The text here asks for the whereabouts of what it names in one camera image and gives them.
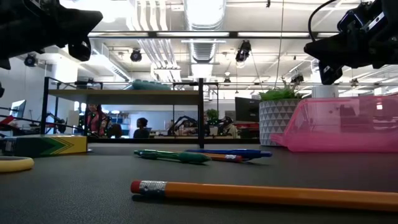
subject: green plant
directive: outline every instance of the green plant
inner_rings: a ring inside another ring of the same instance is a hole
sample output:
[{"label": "green plant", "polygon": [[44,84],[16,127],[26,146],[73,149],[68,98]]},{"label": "green plant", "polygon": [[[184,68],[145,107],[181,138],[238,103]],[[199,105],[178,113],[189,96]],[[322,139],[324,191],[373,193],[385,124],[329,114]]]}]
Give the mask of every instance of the green plant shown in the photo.
[{"label": "green plant", "polygon": [[287,84],[284,78],[281,78],[284,87],[274,90],[269,90],[266,93],[260,93],[262,101],[267,100],[283,100],[283,99],[301,99],[302,95],[295,92],[296,87],[299,83]]},{"label": "green plant", "polygon": [[218,111],[214,110],[214,109],[206,110],[206,114],[207,114],[209,121],[216,120],[216,119],[218,119],[218,116],[219,116]]}]

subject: black table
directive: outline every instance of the black table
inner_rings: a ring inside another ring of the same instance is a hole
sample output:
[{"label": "black table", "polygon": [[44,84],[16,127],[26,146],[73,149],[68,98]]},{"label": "black table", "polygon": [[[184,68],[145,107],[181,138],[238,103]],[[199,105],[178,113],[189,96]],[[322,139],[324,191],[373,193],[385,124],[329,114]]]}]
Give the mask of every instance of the black table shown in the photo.
[{"label": "black table", "polygon": [[[91,154],[35,159],[0,175],[0,223],[398,223],[394,213],[280,205],[132,198],[132,180],[398,192],[398,154],[294,154],[283,148],[251,164],[150,161],[133,149],[184,145],[94,145]],[[206,145],[208,149],[256,145]]]}]

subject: white planter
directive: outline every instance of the white planter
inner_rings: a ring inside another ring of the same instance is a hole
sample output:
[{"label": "white planter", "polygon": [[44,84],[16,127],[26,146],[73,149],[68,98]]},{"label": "white planter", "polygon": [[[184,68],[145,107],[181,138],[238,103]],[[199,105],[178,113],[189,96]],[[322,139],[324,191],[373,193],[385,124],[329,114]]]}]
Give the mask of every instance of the white planter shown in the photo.
[{"label": "white planter", "polygon": [[262,146],[279,146],[270,140],[270,136],[285,131],[300,100],[286,99],[260,103],[260,143]]}]

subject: potted plant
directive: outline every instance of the potted plant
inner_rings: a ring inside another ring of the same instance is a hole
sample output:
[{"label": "potted plant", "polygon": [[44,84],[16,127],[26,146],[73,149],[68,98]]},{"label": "potted plant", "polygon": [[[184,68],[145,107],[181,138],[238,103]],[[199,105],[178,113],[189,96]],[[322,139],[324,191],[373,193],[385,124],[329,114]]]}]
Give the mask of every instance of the potted plant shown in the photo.
[{"label": "potted plant", "polygon": [[289,123],[294,109],[302,98],[295,89],[299,82],[284,83],[283,88],[260,93],[262,102],[259,107],[260,116],[260,143],[262,146],[278,146],[270,140],[271,134],[283,133]]},{"label": "potted plant", "polygon": [[209,125],[218,124],[218,116],[220,115],[218,110],[208,109],[208,110],[206,110],[206,115],[208,118]]}]

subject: tape roll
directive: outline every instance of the tape roll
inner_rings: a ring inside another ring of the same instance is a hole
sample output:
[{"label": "tape roll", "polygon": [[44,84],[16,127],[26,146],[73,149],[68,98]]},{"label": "tape roll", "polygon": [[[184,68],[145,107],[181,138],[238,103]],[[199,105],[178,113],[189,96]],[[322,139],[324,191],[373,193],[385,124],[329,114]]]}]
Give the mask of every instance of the tape roll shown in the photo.
[{"label": "tape roll", "polygon": [[0,156],[0,172],[29,170],[35,162],[29,157]]}]

